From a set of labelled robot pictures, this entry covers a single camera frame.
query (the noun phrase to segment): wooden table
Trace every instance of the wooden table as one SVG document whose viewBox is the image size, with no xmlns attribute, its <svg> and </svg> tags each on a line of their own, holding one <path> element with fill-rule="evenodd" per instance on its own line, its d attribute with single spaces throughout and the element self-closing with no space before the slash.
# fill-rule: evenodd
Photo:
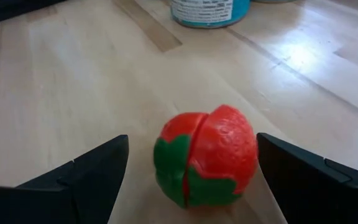
<svg viewBox="0 0 358 224">
<path fill-rule="evenodd" d="M 225 29 L 164 0 L 70 0 L 0 22 L 0 185 L 128 134 L 111 223 L 281 223 L 260 171 L 231 210 L 187 212 L 154 179 L 164 122 L 225 103 L 266 132 L 358 169 L 358 0 L 252 3 Z"/>
</svg>

